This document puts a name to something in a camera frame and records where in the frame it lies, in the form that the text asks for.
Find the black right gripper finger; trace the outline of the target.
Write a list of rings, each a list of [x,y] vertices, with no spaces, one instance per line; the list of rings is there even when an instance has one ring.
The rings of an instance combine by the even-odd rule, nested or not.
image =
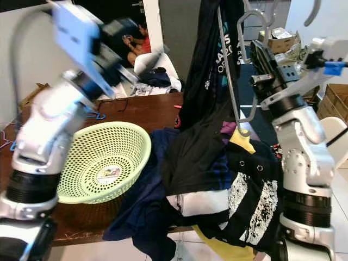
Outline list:
[[[263,43],[258,43],[258,71],[274,71],[277,67],[275,55]]]
[[[248,55],[257,75],[268,74],[268,60],[266,59],[265,45],[258,40],[250,42],[250,54]]]

